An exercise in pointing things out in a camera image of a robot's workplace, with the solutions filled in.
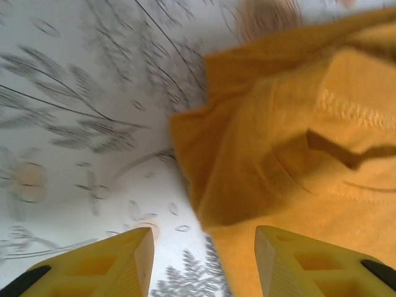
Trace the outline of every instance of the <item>yellow fabric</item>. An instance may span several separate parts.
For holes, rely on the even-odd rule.
[[[396,9],[206,58],[209,103],[171,119],[234,296],[262,296],[257,225],[396,267]]]

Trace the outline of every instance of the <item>flower print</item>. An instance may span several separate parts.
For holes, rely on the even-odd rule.
[[[0,187],[7,189],[13,199],[37,203],[45,198],[46,170],[29,161],[39,151],[37,148],[30,148],[16,157],[8,148],[0,147]]]
[[[13,181],[8,190],[17,194],[24,202],[37,203],[46,195],[46,170],[34,163],[18,163],[14,169]]]

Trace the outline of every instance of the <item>yellow cloth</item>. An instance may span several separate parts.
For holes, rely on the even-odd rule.
[[[396,9],[206,58],[209,103],[171,133],[234,296],[262,296],[257,225],[396,267],[394,59]]]

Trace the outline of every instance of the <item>gray branch print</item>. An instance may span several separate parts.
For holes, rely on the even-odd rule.
[[[166,268],[166,280],[157,282],[152,297],[232,297],[230,287],[224,276],[213,242],[206,236],[206,261],[202,264],[187,249],[183,252],[184,269],[180,271],[172,266]]]
[[[241,17],[241,10],[237,5],[232,3],[220,3],[220,13],[227,29],[239,43],[244,43],[248,40],[246,34],[237,26],[237,20]]]
[[[30,22],[33,26],[35,26],[37,29],[39,29],[44,34],[47,34],[48,36],[61,37],[60,32],[45,20],[41,20],[38,17],[31,17]]]
[[[69,246],[58,246],[52,241],[36,237],[23,226],[12,226],[9,237],[11,237],[11,240],[0,240],[0,265],[6,260],[55,256],[56,254],[72,251],[97,241],[97,239],[90,239]],[[42,246],[42,251],[28,252],[29,248],[34,244]]]
[[[0,84],[0,108],[12,112],[0,118],[0,129],[40,127],[61,136],[51,143],[68,149],[90,149],[94,153],[130,150],[136,147],[132,133],[149,127],[112,119],[96,109],[103,90],[83,69],[69,66],[69,72],[45,54],[27,46],[20,46],[27,57],[0,54],[6,61],[2,68],[26,78],[34,87],[50,98],[46,101]],[[74,86],[66,83],[71,76]],[[33,107],[29,100],[42,103]],[[81,111],[84,107],[89,113]],[[56,112],[67,111],[80,116],[75,126],[58,124]]]
[[[148,162],[153,159],[158,159],[162,161],[163,163],[169,164],[169,163],[174,163],[176,161],[176,156],[174,155],[174,150],[173,148],[166,148],[164,150],[160,150],[155,153],[151,153],[149,155],[143,156],[141,158],[138,158],[125,166],[121,167],[112,177],[113,180],[117,180],[118,178],[122,177],[124,174],[130,172],[132,169],[135,167],[138,167],[141,164],[144,164],[145,162]]]
[[[95,52],[97,61],[105,67],[104,73],[120,83],[123,90],[130,83],[139,86],[167,113],[190,108],[191,101],[202,98],[206,87],[200,49],[185,40],[172,40],[151,11],[138,0],[134,2],[132,8],[122,0],[85,0],[81,29],[87,49]],[[150,3],[153,13],[161,12],[167,23],[178,23],[175,11],[190,15],[186,0]],[[174,53],[156,41],[154,29],[165,37]]]

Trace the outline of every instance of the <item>printed leaf pattern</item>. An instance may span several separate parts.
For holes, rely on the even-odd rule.
[[[51,37],[61,37],[61,34],[58,30],[56,30],[51,24],[48,22],[41,20],[37,17],[30,18],[31,23],[41,32],[51,36]]]
[[[174,163],[174,161],[176,161],[176,157],[174,155],[173,148],[166,148],[166,149],[161,150],[159,152],[151,153],[150,155],[143,156],[142,158],[136,159],[136,160],[128,163],[127,165],[125,165],[124,167],[119,169],[114,174],[114,177],[115,178],[119,178],[122,175],[126,174],[128,171],[131,171],[132,169],[138,167],[139,165],[142,165],[145,162],[148,162],[148,161],[153,160],[153,159],[160,160],[160,161],[166,163],[167,165],[170,164],[170,163],[172,164],[172,163]]]
[[[50,140],[51,144],[67,149],[90,149],[93,153],[121,152],[137,146],[132,133],[147,127],[117,121],[98,111],[94,104],[103,92],[83,69],[70,66],[70,75],[77,87],[73,88],[64,82],[66,72],[59,64],[35,49],[26,46],[20,48],[30,58],[0,54],[9,63],[3,65],[3,68],[29,80],[39,91],[53,99],[54,103],[0,84],[0,107],[23,111],[4,119],[0,117],[0,129],[41,127],[64,137]],[[52,110],[32,108],[26,98],[50,106]],[[81,112],[80,108],[77,109],[81,105],[92,113]],[[76,126],[53,125],[57,121],[57,116],[54,115],[57,111],[78,114],[85,119],[77,120]]]
[[[156,213],[143,213],[140,211],[140,207],[136,201],[130,200],[128,204],[128,215],[132,221],[147,221],[151,220],[158,215]]]
[[[169,210],[169,212],[172,213],[173,215],[176,215],[176,216],[179,215],[178,207],[177,207],[176,204],[174,204],[174,203],[169,203],[169,205],[168,205],[168,210]]]
[[[175,230],[179,231],[179,232],[188,232],[188,231],[190,231],[190,229],[191,229],[191,227],[189,227],[187,225],[180,225],[175,228]]]
[[[175,81],[167,88],[168,105],[172,111],[182,111],[206,101],[207,83],[201,54],[202,42],[190,45],[183,40],[175,41],[174,45],[177,54],[166,67]]]
[[[232,297],[213,242],[209,236],[206,236],[205,240],[205,263],[198,261],[189,250],[184,250],[184,269],[178,270],[168,266],[165,271],[166,280],[157,282],[157,288],[151,291],[152,297]]]
[[[141,103],[139,103],[138,101],[136,101],[136,100],[131,100],[131,103],[133,104],[133,106],[135,106],[135,108],[137,108],[138,110],[141,110],[141,111],[145,111],[146,109],[144,108],[144,106],[141,104]]]
[[[78,162],[76,165],[80,166],[80,167],[91,167],[92,166],[92,164],[87,163],[87,162]]]
[[[112,78],[124,86],[131,81],[134,60],[129,49],[136,39],[132,8],[122,1],[84,0],[80,26],[85,46],[97,55]]]
[[[145,92],[148,95],[155,95],[157,92],[165,90],[164,84],[170,84],[172,78],[161,67],[164,59],[169,59],[170,55],[166,49],[156,41],[152,34],[152,28],[147,21],[144,11],[141,12],[142,20],[139,23],[136,55],[141,58],[142,64],[139,67],[144,75],[143,84],[145,84]]]
[[[238,40],[239,43],[243,43],[248,39],[245,32],[242,32],[238,26],[238,19],[241,16],[241,9],[236,5],[230,5],[226,2],[220,3],[220,14],[223,17],[223,21],[227,29],[231,34]]]

